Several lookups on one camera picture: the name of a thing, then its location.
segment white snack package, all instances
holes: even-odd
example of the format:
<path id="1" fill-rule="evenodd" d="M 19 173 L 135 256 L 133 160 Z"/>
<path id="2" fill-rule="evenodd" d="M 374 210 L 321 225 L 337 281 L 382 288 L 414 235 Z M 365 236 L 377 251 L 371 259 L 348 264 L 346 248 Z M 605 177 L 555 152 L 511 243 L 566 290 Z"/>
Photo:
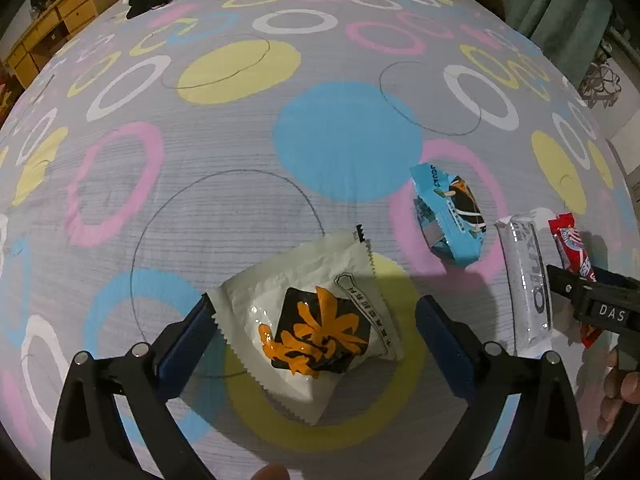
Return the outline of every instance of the white snack package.
<path id="1" fill-rule="evenodd" d="M 402 358 L 360 231 L 303 243 L 207 293 L 247 371 L 309 424 L 347 370 L 371 356 Z"/>

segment bedsheet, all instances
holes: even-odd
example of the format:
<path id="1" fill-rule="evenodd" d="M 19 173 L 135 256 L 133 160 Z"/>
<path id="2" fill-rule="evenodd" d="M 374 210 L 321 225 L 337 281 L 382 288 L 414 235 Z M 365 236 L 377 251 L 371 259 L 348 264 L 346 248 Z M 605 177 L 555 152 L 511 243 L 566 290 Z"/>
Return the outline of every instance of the bedsheet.
<path id="1" fill-rule="evenodd" d="M 363 224 L 406 357 L 350 372 L 310 427 L 215 337 L 169 406 L 217 478 L 280 462 L 294 479 L 417 479 L 465 405 L 415 331 L 415 301 L 433 294 L 513 350 L 498 218 L 573 211 L 595 264 L 638 275 L 628 191 L 589 110 L 472 0 L 174 0 L 130 21 L 126 9 L 67 43 L 0 130 L 0 418 L 43 478 L 76 352 L 153 341 L 207 288 L 322 234 Z M 464 178 L 489 226 L 465 270 L 426 250 L 420 162 Z M 583 353 L 554 316 L 588 448 L 610 338 Z"/>

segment blue circle pattern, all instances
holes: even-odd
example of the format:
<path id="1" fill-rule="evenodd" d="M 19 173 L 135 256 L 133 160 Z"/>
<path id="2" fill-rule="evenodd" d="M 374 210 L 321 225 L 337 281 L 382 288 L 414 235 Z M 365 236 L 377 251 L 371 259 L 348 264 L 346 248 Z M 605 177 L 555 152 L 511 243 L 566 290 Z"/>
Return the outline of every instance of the blue circle pattern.
<path id="1" fill-rule="evenodd" d="M 413 121 L 412 111 L 389 97 Z M 303 186 L 332 200 L 379 200 L 402 187 L 422 153 L 420 127 L 377 86 L 319 84 L 290 101 L 273 129 L 280 163 Z"/>
<path id="2" fill-rule="evenodd" d="M 224 18 L 224 22 L 221 25 L 217 25 L 214 28 L 210 28 L 205 32 L 201 32 L 199 34 L 185 34 L 184 36 L 178 36 L 179 31 L 174 31 L 167 39 L 166 44 L 169 45 L 183 45 L 187 43 L 191 43 L 191 41 L 200 40 L 202 38 L 206 38 L 211 34 L 215 34 L 216 32 L 221 32 L 222 30 L 226 30 L 229 27 L 235 25 L 238 22 L 239 15 L 236 12 L 215 12 L 213 14 L 206 14 L 203 18 L 215 18 L 218 16 L 222 16 Z"/>
<path id="3" fill-rule="evenodd" d="M 614 193 L 616 195 L 616 201 L 618 202 L 620 215 L 622 216 L 622 220 L 625 223 L 625 226 L 631 232 L 635 233 L 638 230 L 638 221 L 636 220 L 636 214 L 631 207 L 631 200 L 629 200 L 629 196 L 626 194 L 624 185 L 617 186 L 614 190 Z"/>
<path id="4" fill-rule="evenodd" d="M 96 295 L 82 327 L 83 347 L 94 357 L 98 355 L 98 331 L 110 312 L 121 302 L 130 299 L 129 273 L 123 272 L 114 276 Z M 157 269 L 134 269 L 131 281 L 134 298 L 148 298 L 174 307 L 186 316 L 198 303 L 201 294 L 191 283 L 172 272 Z M 213 375 L 222 375 L 225 341 L 216 334 L 212 341 L 212 350 L 205 352 L 203 359 L 209 358 L 207 370 Z M 196 406 L 200 412 L 206 410 L 207 418 L 215 420 L 225 400 L 225 388 L 222 380 L 206 379 L 200 382 L 196 395 Z M 127 436 L 144 445 L 135 422 L 128 416 L 122 419 Z M 178 427 L 192 444 L 203 437 L 209 430 L 209 423 L 193 410 L 177 421 Z"/>
<path id="5" fill-rule="evenodd" d="M 5 309 L 8 305 L 3 285 L 6 281 L 7 269 L 17 256 L 20 256 L 22 259 L 22 297 L 20 298 L 20 319 L 18 321 L 18 326 L 13 330 L 9 328 L 9 324 L 5 319 L 2 319 L 2 316 L 0 316 L 0 324 L 4 328 L 4 334 L 6 335 L 9 343 L 16 348 L 20 348 L 27 330 L 27 317 L 31 295 L 31 245 L 27 238 L 18 238 L 14 242 L 11 247 L 11 251 L 7 254 L 4 262 L 4 272 L 2 273 L 2 280 L 0 281 L 0 305 Z"/>

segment hand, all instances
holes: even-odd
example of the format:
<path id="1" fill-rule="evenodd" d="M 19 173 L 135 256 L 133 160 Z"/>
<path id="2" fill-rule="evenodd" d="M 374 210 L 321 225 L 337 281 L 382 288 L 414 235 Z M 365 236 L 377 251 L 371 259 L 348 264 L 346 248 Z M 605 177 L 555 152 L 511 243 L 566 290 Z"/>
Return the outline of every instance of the hand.
<path id="1" fill-rule="evenodd" d="M 607 434 L 620 412 L 622 404 L 640 404 L 640 372 L 628 372 L 618 369 L 618 349 L 614 348 L 606 358 L 606 364 L 612 370 L 604 379 L 604 394 L 600 404 L 598 432 Z"/>
<path id="2" fill-rule="evenodd" d="M 251 480 L 289 480 L 289 473 L 280 464 L 269 464 L 253 475 Z"/>

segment green curtain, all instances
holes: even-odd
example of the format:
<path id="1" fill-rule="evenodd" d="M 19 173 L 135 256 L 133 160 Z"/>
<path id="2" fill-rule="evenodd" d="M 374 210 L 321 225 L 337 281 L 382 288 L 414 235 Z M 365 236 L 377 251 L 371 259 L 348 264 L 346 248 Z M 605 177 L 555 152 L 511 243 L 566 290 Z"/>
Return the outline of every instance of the green curtain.
<path id="1" fill-rule="evenodd" d="M 507 24 L 542 49 L 577 87 L 604 31 L 609 0 L 503 0 Z"/>

